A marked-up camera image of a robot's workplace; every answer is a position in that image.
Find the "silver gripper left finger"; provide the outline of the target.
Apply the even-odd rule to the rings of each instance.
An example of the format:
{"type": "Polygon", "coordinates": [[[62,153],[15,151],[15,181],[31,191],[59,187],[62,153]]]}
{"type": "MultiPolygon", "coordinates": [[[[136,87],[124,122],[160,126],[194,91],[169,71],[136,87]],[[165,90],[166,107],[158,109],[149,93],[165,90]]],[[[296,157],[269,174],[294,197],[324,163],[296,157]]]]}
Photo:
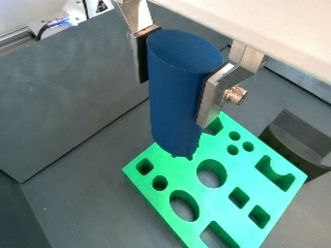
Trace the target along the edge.
{"type": "Polygon", "coordinates": [[[128,25],[128,39],[133,55],[134,78],[137,83],[148,81],[146,36],[160,27],[153,24],[145,0],[113,0],[128,25]]]}

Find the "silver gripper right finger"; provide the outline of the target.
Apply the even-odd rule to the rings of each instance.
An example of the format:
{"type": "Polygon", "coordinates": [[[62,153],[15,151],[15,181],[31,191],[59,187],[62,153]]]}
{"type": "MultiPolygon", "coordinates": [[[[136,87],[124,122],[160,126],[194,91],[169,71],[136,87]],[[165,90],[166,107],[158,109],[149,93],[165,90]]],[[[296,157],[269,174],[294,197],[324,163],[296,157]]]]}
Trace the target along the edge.
{"type": "Polygon", "coordinates": [[[262,68],[268,56],[249,46],[233,41],[228,53],[229,61],[205,78],[196,124],[205,128],[218,116],[226,103],[240,105],[246,91],[238,84],[262,68]]]}

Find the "white robot base equipment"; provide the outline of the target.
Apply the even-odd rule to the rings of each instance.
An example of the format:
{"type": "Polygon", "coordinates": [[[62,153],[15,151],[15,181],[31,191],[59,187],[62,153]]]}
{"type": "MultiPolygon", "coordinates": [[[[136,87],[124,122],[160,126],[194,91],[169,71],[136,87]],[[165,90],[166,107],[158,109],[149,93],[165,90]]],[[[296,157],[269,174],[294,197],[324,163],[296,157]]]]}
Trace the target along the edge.
{"type": "Polygon", "coordinates": [[[110,0],[0,0],[0,54],[111,9],[110,0]]]}

